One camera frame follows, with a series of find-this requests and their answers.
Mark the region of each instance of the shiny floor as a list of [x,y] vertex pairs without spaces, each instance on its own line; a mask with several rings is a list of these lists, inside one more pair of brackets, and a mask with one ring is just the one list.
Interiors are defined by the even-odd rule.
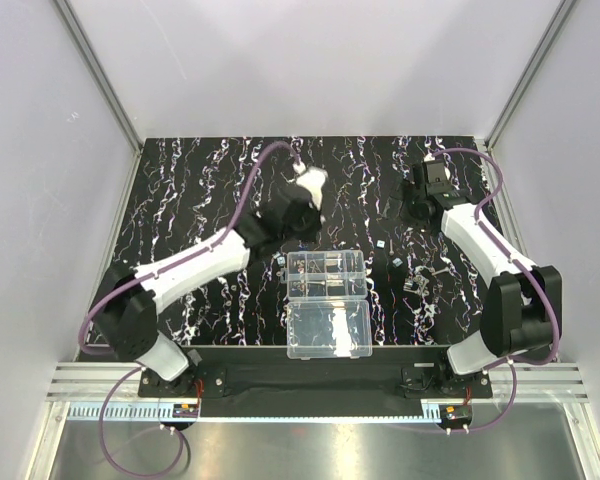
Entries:
[[[480,406],[474,424],[493,417]],[[146,423],[107,423],[115,458],[138,473],[168,465],[174,438],[155,431],[125,443]],[[99,449],[95,422],[68,422],[51,478],[128,478]],[[563,411],[558,405],[516,405],[497,428],[471,435],[413,432],[428,426],[329,424],[208,424],[185,431],[189,461],[170,476],[180,479],[584,479]]]

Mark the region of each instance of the open plastic case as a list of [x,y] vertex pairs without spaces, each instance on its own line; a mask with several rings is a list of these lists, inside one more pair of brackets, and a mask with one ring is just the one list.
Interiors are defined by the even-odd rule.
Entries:
[[362,252],[293,252],[287,266],[289,358],[370,356],[371,321]]

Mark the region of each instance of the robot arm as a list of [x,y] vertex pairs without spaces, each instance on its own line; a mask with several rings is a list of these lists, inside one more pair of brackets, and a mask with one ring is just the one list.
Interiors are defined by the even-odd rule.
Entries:
[[467,255],[488,287],[480,330],[446,352],[450,376],[482,370],[499,358],[550,345],[548,314],[518,264],[535,277],[548,297],[561,330],[562,280],[553,267],[538,267],[491,225],[474,216],[476,206],[466,191],[455,190],[443,159],[425,159],[412,168],[413,180],[394,189],[385,216],[409,226],[443,233]]
[[326,172],[310,167],[275,193],[270,202],[243,214],[228,233],[223,229],[172,257],[135,269],[111,266],[94,304],[122,284],[147,277],[109,301],[94,318],[96,328],[118,359],[136,361],[167,381],[195,367],[194,360],[158,331],[158,315],[187,292],[243,270],[275,253],[288,240],[315,240],[322,225],[322,188],[326,178]]

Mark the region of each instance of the white wall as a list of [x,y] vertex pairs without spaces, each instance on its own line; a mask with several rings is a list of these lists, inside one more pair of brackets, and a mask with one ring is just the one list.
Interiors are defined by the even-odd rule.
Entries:
[[475,134],[559,0],[71,0],[141,136]]
[[532,258],[563,275],[561,351],[600,426],[600,0],[579,2],[495,150]]
[[0,0],[0,480],[22,477],[132,152],[49,0]]

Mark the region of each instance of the black marble table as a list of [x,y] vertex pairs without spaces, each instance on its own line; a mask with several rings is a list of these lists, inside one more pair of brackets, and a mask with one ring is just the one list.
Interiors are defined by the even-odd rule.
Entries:
[[[212,235],[228,222],[258,153],[279,138],[168,138],[145,144],[113,262],[160,260]],[[429,151],[475,148],[471,137],[286,138],[307,165],[325,169],[326,223],[317,244],[289,242],[282,252],[360,249],[367,259],[375,345],[455,343],[475,331],[485,287],[477,270],[450,241],[413,230],[381,213],[389,191]],[[445,155],[458,187],[478,199],[487,183],[477,157]],[[263,166],[251,206],[294,177],[288,152]],[[488,212],[497,223],[493,210]],[[384,250],[375,247],[386,242]],[[393,241],[395,268],[387,252]],[[227,275],[185,295],[160,318],[164,333],[184,345],[284,345],[286,285],[275,260]],[[434,275],[434,272],[446,270]],[[427,292],[405,292],[405,278],[424,275]],[[100,338],[92,335],[92,343]]]

